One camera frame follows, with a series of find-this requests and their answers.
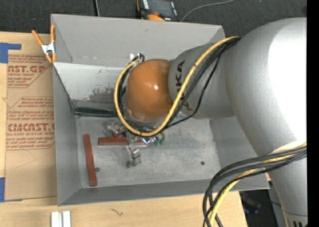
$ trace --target metal box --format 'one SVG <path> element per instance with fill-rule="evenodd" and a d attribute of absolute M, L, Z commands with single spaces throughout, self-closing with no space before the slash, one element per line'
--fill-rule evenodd
<path fill-rule="evenodd" d="M 125 146 L 99 146 L 104 122 L 115 117 L 76 115 L 75 106 L 112 105 L 120 71 L 131 53 L 174 59 L 225 37 L 219 25 L 53 14 L 56 26 L 54 111 L 58 205 L 201 194 L 222 167 L 256 154 L 235 117 L 188 121 L 165 131 L 161 146 L 140 149 L 128 168 Z M 90 187 L 83 135 L 90 134 L 98 185 Z M 268 188 L 265 176 L 235 189 Z"/>

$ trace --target cardboard sheet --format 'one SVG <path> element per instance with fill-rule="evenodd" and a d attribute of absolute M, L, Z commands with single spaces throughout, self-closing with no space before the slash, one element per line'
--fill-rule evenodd
<path fill-rule="evenodd" d="M 49 35 L 39 36 L 49 43 Z M 21 44 L 8 51 L 1 102 L 6 105 L 4 199 L 56 196 L 52 65 L 31 33 L 1 32 L 0 42 Z"/>

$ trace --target orange spherical cover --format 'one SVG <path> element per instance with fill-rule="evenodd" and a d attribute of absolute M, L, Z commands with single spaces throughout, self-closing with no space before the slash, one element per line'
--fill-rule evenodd
<path fill-rule="evenodd" d="M 140 121 L 155 121 L 167 116 L 172 100 L 168 91 L 168 72 L 171 62 L 152 59 L 142 62 L 129 75 L 127 107 Z"/>

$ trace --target black tool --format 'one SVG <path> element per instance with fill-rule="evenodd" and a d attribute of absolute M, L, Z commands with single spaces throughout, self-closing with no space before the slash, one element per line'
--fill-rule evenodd
<path fill-rule="evenodd" d="M 175 4 L 167 0 L 137 0 L 137 16 L 144 20 L 179 21 Z"/>

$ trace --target yellow cable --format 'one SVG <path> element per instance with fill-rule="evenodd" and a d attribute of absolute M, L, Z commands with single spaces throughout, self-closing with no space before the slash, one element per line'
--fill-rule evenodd
<path fill-rule="evenodd" d="M 177 105 L 178 105 L 178 102 L 190 80 L 190 77 L 192 76 L 192 74 L 194 73 L 195 69 L 197 68 L 197 66 L 203 61 L 203 59 L 205 59 L 205 57 L 212 51 L 214 50 L 215 48 L 217 48 L 218 46 L 220 46 L 221 44 L 225 43 L 226 41 L 232 39 L 232 38 L 236 38 L 236 36 L 233 36 L 233 37 L 228 37 L 228 38 L 225 38 L 225 39 L 222 39 L 220 41 L 218 41 L 216 44 L 212 45 L 210 48 L 208 48 L 200 57 L 199 59 L 195 62 L 195 64 L 192 66 L 191 70 L 189 71 L 189 73 L 187 74 L 185 80 L 184 80 L 184 83 L 182 84 L 177 96 L 176 96 L 176 99 L 170 109 L 170 111 L 168 112 L 168 115 L 166 116 L 165 120 L 161 123 L 161 125 L 153 130 L 153 131 L 150 131 L 150 132 L 142 132 L 142 131 L 139 131 L 139 130 L 136 130 L 134 129 L 133 127 L 131 127 L 126 121 L 125 119 L 123 118 L 122 116 L 122 113 L 120 111 L 120 108 L 119 108 L 119 103 L 118 103 L 118 90 L 119 90 L 119 84 L 120 84 L 120 81 L 121 81 L 121 78 L 123 77 L 124 73 L 130 68 L 132 67 L 137 61 L 135 62 L 132 62 L 130 63 L 128 66 L 126 66 L 126 68 L 121 72 L 121 74 L 119 75 L 119 78 L 115 84 L 115 89 L 114 89 L 114 102 L 115 102 L 115 109 L 116 109 L 116 112 L 121 120 L 121 122 L 123 123 L 123 125 L 131 132 L 135 133 L 135 134 L 139 134 L 140 136 L 143 136 L 143 137 L 149 137 L 149 136 L 153 136 L 155 134 L 157 134 L 158 132 L 160 132 L 164 127 L 165 125 L 168 123 L 169 119 L 171 118 L 171 116 L 173 115 Z"/>
<path fill-rule="evenodd" d="M 301 146 L 298 146 L 296 147 L 295 149 L 297 148 L 302 148 L 302 147 L 306 147 L 307 146 L 307 142 L 305 142 L 304 144 L 302 144 Z M 288 158 L 290 156 L 292 156 L 293 154 L 291 155 L 287 155 L 287 156 L 282 156 L 282 157 L 276 157 L 276 158 L 273 158 L 273 159 L 269 159 L 269 160 L 265 160 L 265 161 L 262 161 L 261 163 L 268 163 L 268 162 L 276 162 L 276 161 L 280 161 L 280 160 L 283 160 L 285 158 Z M 240 178 L 242 176 L 245 176 L 245 175 L 248 175 L 250 173 L 253 173 L 254 171 L 256 171 L 258 169 L 251 169 L 251 170 L 246 170 L 242 173 L 240 173 L 237 177 L 235 177 L 234 179 L 237 179 L 237 178 Z M 227 193 L 239 182 L 239 180 L 237 181 L 233 181 L 231 182 L 227 187 L 226 189 L 221 193 L 220 197 L 218 198 L 218 200 L 215 202 L 215 206 L 213 208 L 213 210 L 211 211 L 211 215 L 209 217 L 209 221 L 210 221 L 210 224 L 213 226 L 213 222 L 214 222 L 214 219 L 216 217 L 216 214 L 217 214 L 217 211 L 218 211 L 218 208 L 219 206 L 221 205 L 223 199 L 225 198 L 225 196 L 227 195 Z"/>

